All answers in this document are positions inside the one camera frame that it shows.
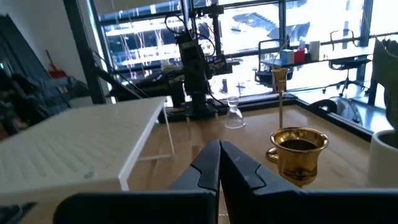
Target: white wall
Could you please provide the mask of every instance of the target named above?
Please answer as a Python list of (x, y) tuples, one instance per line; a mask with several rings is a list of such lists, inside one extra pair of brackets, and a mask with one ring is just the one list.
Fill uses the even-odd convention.
[[(87, 1), (79, 0), (79, 2), (90, 45), (98, 50), (89, 19)], [(0, 14), (10, 15), (45, 68), (49, 68), (50, 63), (45, 53), (45, 50), (48, 50), (58, 68), (86, 83), (62, 0), (0, 0)], [(109, 92), (105, 82), (103, 90), (105, 94)], [(79, 105), (90, 104), (92, 104), (91, 99), (86, 99)]]

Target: office chair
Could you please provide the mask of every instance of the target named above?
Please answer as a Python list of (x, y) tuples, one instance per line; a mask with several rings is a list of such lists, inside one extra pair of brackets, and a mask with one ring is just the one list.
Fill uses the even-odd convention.
[[(264, 63), (262, 63), (262, 60), (268, 60), (268, 59), (272, 59), (272, 58), (267, 58), (269, 57), (271, 54), (261, 54), (262, 50), (261, 50), (261, 44), (266, 43), (266, 42), (284, 42), (286, 40), (284, 39), (271, 39), (271, 40), (262, 40), (259, 42), (259, 46), (258, 46), (258, 57), (259, 57), (259, 67), (258, 70), (255, 71), (255, 75), (254, 75), (254, 81), (269, 87), (269, 88), (273, 88), (273, 78), (274, 76), (272, 75), (272, 68), (270, 66), (265, 65)], [(291, 80), (293, 77), (293, 69), (290, 68), (287, 71), (286, 74), (286, 79), (287, 80)]]
[[(352, 38), (354, 38), (354, 32), (350, 29), (343, 29), (343, 30), (335, 30), (333, 32), (330, 33), (330, 41), (333, 42), (333, 34), (337, 33), (337, 32), (341, 32), (343, 31), (343, 33), (346, 32), (351, 32)], [(357, 44), (355, 44), (355, 41), (353, 40), (352, 43), (355, 45), (355, 47), (358, 47)], [(333, 50), (335, 50), (335, 44), (331, 44), (331, 46), (333, 47)], [(336, 59), (336, 60), (330, 60), (329, 61), (329, 68), (331, 68), (332, 70), (337, 70), (337, 71), (342, 71), (342, 70), (347, 70), (347, 77), (345, 80), (340, 81), (338, 83), (334, 83), (331, 85), (328, 85), (326, 87), (324, 87), (324, 89), (322, 90), (323, 93), (326, 92), (326, 88), (331, 87), (331, 86), (336, 86), (337, 89), (340, 89), (340, 86), (343, 85), (343, 89), (341, 91), (341, 93), (339, 93), (340, 96), (343, 96), (344, 91), (346, 89), (348, 89), (348, 85), (350, 84), (355, 84), (359, 87), (361, 87), (362, 89), (366, 89), (365, 94), (369, 93), (369, 88), (364, 86), (361, 82), (359, 81), (352, 81), (349, 79), (349, 70), (353, 69), (353, 68), (359, 68), (362, 65), (367, 64), (368, 62), (370, 62), (370, 59), (367, 58), (356, 58), (356, 57), (350, 57), (350, 58), (343, 58), (343, 59)]]

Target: desk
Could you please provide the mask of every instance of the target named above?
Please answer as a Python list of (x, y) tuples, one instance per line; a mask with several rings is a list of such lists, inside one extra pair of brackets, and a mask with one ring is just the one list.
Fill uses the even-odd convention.
[(0, 144), (0, 204), (129, 190), (165, 97), (70, 109)]
[[(277, 108), (249, 111), (243, 113), (246, 126), (231, 130), (223, 126), (224, 116), (207, 121), (171, 123), (175, 155), (173, 158), (157, 161), (137, 162), (127, 180), (131, 190), (160, 190), (169, 185), (190, 165), (203, 147), (212, 139), (227, 139), (237, 145), (255, 160), (277, 174), (277, 165), (265, 158), (266, 150), (271, 147), (270, 133), (279, 125)], [(368, 166), (369, 143), (354, 134), (302, 109), (298, 106), (286, 106), (284, 122), (286, 126), (306, 126), (324, 132), (330, 139), (330, 145), (319, 158), (318, 177), (305, 186), (306, 189), (360, 189), (365, 187)], [(141, 156), (161, 154), (168, 151), (165, 147), (167, 135), (165, 125), (154, 127), (155, 132), (147, 142)], [(219, 223), (229, 223), (223, 194), (220, 194)], [(42, 203), (27, 214), (22, 223), (51, 223), (51, 217), (59, 202)]]
[(304, 63), (295, 63), (295, 64), (290, 64), (286, 65), (282, 63), (281, 59), (276, 59), (276, 60), (261, 60), (261, 63), (267, 66), (275, 66), (279, 68), (290, 68), (294, 66), (299, 66), (299, 65), (306, 65), (310, 63), (317, 63), (317, 62), (327, 62), (330, 60), (336, 60), (336, 59), (344, 59), (344, 58), (350, 58), (350, 57), (359, 57), (359, 56), (368, 56), (373, 54), (373, 48), (370, 47), (353, 47), (353, 48), (348, 48), (348, 49), (342, 49), (342, 50), (330, 50), (328, 49), (322, 49), (320, 51), (320, 59), (319, 60), (311, 60), (309, 62), (304, 62)]

